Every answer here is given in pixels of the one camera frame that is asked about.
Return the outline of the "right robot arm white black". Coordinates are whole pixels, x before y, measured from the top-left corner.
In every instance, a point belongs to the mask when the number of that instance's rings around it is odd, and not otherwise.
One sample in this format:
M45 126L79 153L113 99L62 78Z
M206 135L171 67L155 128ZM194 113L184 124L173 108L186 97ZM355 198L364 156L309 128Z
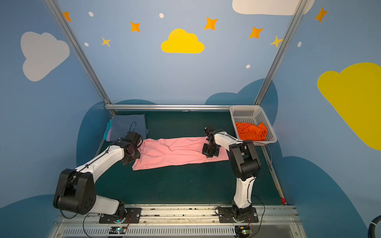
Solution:
M236 192L232 202L233 219L243 222L253 214L252 191L254 182L261 170L261 162L254 143L240 140L225 131L213 127L204 128L207 143L202 154L207 158L219 156L220 148L226 150L233 173L236 177Z

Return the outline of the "white plastic laundry basket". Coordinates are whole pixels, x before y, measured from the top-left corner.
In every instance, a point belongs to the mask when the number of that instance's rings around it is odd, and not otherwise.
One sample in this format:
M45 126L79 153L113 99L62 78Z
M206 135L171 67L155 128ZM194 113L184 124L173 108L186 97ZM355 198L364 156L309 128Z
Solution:
M265 127L267 129L266 138L264 140L261 139L259 141L258 140L254 141L256 145L264 145L264 144L277 142L277 137L275 135L275 132L261 106L233 105L233 106L230 106L229 110L230 110L230 115L233 122L233 127L235 130L235 134L240 140L244 140L244 139L242 139L237 129L237 124L244 123L244 124L255 125L256 127L263 125L262 128Z

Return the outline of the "pink t shirt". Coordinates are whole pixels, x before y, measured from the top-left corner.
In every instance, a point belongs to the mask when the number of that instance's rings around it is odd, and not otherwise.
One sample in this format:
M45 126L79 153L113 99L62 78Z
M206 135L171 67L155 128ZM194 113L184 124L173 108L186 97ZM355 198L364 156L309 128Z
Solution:
M132 169L138 171L229 160L228 154L223 148L220 148L217 157L207 158L203 155L202 149L206 142L206 137L146 139L139 148L141 156L135 160Z

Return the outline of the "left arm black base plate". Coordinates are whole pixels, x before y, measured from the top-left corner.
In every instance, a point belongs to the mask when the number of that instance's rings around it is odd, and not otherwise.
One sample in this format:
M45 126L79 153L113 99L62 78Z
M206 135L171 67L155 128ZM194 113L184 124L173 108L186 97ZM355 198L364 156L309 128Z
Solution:
M141 211L141 208L122 208L113 215L102 214L99 224L137 224Z

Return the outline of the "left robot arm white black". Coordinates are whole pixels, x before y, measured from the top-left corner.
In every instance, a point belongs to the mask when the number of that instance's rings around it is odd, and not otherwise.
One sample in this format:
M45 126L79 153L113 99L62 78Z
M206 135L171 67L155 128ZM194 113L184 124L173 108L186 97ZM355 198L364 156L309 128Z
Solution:
M87 163L60 173L53 206L61 213L100 214L106 223L121 224L127 218L124 203L97 195L96 181L114 164L129 164L140 158L139 148L143 138L136 132L128 132Z

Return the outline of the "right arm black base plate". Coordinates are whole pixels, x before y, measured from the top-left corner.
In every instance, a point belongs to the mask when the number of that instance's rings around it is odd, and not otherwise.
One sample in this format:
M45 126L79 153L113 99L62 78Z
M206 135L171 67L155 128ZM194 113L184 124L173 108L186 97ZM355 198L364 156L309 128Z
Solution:
M234 213L232 207L217 206L214 209L215 214L219 218L220 223L258 223L259 218L257 211L252 207L250 212L245 212L243 216L238 217Z

